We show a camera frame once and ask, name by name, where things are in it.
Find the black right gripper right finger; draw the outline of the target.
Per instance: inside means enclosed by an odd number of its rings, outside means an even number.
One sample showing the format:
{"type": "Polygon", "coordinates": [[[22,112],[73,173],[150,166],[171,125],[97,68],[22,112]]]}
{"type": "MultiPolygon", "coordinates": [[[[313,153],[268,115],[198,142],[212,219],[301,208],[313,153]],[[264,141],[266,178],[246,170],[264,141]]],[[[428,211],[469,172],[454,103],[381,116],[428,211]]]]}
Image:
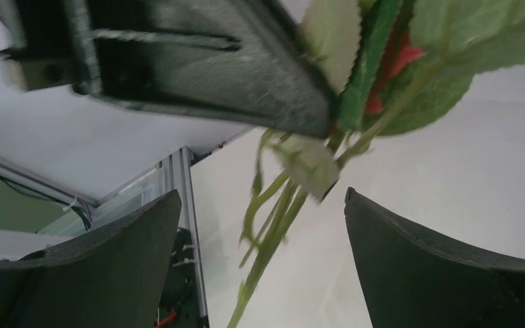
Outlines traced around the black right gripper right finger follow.
{"type": "Polygon", "coordinates": [[[345,221],[374,327],[525,327],[525,259],[441,234],[353,188],[345,221]]]}

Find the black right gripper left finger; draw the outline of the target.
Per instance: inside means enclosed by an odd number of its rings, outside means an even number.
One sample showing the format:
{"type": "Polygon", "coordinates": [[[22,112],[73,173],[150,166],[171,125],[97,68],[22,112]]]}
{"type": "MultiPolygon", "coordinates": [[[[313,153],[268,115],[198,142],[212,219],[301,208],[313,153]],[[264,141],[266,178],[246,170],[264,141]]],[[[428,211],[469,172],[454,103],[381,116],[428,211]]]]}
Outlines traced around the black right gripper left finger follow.
{"type": "Polygon", "coordinates": [[[69,241],[0,260],[0,327],[151,327],[180,212],[170,191],[69,241]]]}

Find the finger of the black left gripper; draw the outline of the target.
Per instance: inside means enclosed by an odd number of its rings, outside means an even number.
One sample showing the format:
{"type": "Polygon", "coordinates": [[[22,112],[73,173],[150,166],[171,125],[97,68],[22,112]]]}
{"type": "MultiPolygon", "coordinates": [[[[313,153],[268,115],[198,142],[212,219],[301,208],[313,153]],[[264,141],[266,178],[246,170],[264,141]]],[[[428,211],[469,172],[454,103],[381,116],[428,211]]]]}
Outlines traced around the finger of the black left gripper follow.
{"type": "Polygon", "coordinates": [[[65,1],[89,96],[323,138],[336,96],[279,1],[65,1]]]}

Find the pink fake flower bouquet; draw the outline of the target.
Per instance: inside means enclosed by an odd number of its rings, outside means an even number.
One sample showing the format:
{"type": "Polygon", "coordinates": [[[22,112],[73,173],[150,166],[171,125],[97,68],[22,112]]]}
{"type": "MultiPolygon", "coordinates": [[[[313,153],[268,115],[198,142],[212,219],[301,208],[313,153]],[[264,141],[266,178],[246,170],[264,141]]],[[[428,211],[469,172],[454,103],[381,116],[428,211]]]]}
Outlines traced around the pink fake flower bouquet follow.
{"type": "Polygon", "coordinates": [[[298,26],[308,61],[338,95],[331,133],[313,140],[267,129],[282,172],[263,184],[256,159],[240,239],[254,263],[228,322],[237,327],[279,244],[309,197],[322,202],[377,137],[446,115],[478,74],[525,65],[525,1],[312,1],[298,26]]]}

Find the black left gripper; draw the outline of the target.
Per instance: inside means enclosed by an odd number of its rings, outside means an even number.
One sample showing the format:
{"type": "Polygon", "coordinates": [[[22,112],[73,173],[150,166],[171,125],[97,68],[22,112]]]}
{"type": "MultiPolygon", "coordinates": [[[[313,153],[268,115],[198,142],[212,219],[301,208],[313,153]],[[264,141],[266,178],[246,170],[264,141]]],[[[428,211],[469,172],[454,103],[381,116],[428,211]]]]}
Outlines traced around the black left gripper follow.
{"type": "Polygon", "coordinates": [[[22,92],[69,85],[84,93],[76,20],[85,15],[85,1],[0,1],[0,23],[9,38],[0,62],[8,82],[22,92]]]}

